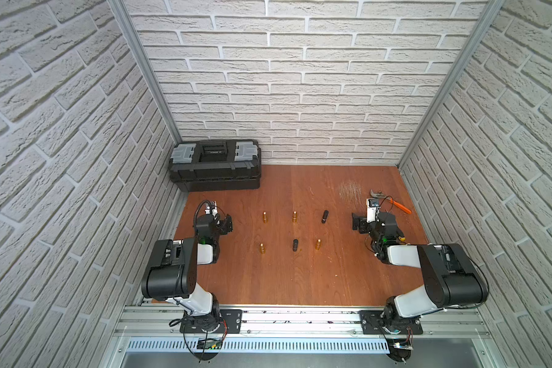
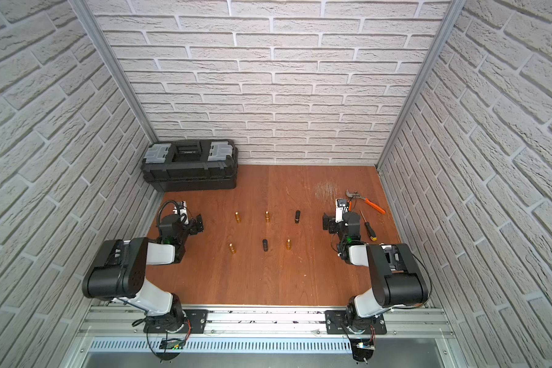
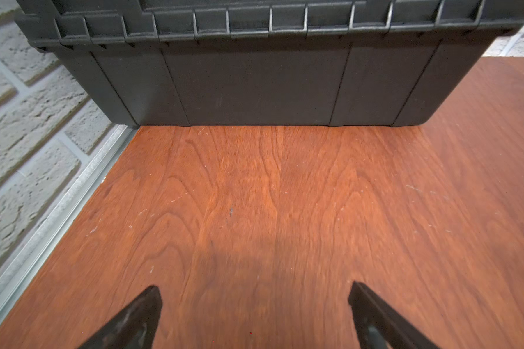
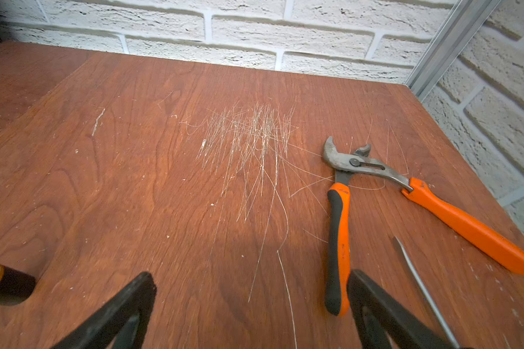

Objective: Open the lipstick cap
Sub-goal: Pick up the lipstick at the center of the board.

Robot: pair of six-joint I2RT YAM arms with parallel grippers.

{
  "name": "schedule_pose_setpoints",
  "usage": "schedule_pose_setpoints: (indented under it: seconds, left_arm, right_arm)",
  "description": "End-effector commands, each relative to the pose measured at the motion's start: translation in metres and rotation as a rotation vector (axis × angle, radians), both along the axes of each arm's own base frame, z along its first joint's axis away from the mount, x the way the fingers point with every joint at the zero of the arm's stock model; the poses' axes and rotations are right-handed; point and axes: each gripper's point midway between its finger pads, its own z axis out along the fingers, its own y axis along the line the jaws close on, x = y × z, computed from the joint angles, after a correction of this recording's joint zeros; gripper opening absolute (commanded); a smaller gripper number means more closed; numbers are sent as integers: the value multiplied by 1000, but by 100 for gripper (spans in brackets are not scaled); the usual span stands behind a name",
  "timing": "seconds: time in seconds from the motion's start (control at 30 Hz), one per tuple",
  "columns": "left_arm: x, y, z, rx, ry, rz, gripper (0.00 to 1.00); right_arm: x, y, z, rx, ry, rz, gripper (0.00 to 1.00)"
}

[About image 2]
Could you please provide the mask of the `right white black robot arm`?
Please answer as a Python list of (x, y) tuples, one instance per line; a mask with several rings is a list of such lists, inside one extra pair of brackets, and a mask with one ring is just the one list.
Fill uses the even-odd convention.
[(408, 245), (362, 241), (360, 216), (352, 212), (340, 217), (323, 215), (323, 229), (339, 238), (335, 248), (340, 259), (369, 269), (370, 288), (352, 297), (346, 307), (346, 332), (363, 332), (391, 309), (418, 308), (428, 301), (431, 288)]

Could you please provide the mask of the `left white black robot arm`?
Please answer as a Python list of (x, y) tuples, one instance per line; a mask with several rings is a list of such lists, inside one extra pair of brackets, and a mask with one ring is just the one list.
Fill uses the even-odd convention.
[(179, 297), (146, 277), (147, 266), (182, 262), (188, 237), (204, 231), (201, 215), (192, 216), (186, 202), (164, 202), (156, 214), (156, 239), (112, 239), (101, 244), (81, 285), (84, 297), (129, 305), (144, 316), (133, 326), (146, 334), (192, 333)]

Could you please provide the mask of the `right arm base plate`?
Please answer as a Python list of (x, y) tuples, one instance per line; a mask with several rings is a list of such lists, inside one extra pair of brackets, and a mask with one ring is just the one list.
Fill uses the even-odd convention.
[(324, 313), (327, 334), (348, 334), (350, 336), (370, 336), (387, 334), (383, 315), (377, 317), (349, 317), (346, 311), (327, 310)]

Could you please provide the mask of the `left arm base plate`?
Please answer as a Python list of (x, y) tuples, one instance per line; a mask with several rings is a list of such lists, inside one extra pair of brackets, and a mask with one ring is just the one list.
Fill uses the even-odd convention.
[(176, 314), (147, 317), (144, 333), (146, 334), (202, 334), (206, 326), (209, 311), (205, 309), (186, 309)]

